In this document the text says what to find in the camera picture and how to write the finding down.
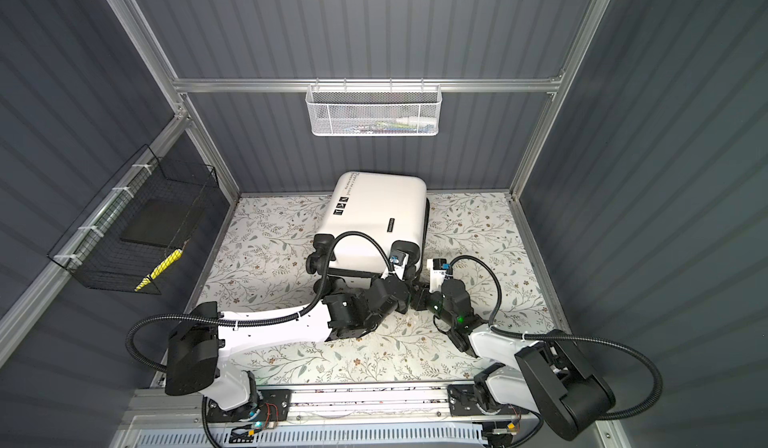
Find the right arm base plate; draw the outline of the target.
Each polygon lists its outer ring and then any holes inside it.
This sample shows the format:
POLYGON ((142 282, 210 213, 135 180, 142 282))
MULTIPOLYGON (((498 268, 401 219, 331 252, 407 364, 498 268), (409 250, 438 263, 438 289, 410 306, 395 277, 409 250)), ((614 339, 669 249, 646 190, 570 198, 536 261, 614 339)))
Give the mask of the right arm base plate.
POLYGON ((446 388, 449 412, 453 417, 505 415, 518 417, 529 411, 515 405, 493 402, 489 394, 478 396, 473 384, 450 384, 446 388))

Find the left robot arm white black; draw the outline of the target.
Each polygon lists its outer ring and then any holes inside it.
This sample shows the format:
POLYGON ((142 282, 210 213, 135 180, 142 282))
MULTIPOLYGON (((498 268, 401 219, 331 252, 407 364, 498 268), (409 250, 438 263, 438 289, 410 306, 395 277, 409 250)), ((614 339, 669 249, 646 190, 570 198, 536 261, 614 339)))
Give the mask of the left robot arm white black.
POLYGON ((219 313, 214 302, 203 303, 193 311, 200 321, 184 320, 169 335, 165 393, 199 393, 224 411, 252 405, 258 401, 255 378, 234 364, 235 357, 293 343, 361 338, 388 315, 405 313, 409 301, 407 284, 389 275, 365 289, 336 279, 305 314, 299 308, 219 313))

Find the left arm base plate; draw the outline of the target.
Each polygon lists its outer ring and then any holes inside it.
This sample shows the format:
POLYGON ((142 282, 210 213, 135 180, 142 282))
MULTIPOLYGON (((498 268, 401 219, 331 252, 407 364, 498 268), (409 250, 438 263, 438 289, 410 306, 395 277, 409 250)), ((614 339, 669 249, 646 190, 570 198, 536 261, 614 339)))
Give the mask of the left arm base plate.
POLYGON ((223 410, 208 400, 204 415, 210 423, 281 422, 287 419, 291 397, 288 389, 259 389, 253 400, 231 410, 223 410))

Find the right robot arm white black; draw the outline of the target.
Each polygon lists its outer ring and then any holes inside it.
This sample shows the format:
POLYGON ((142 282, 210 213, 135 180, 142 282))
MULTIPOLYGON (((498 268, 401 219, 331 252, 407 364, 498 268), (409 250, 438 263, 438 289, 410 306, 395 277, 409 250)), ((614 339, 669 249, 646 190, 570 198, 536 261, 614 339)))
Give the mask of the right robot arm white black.
POLYGON ((491 330, 458 279, 435 291, 419 285, 411 306, 445 324, 443 334, 459 352, 491 362, 473 378, 476 404, 486 412, 524 408, 570 441, 616 404, 612 389, 575 342, 512 338, 491 330))

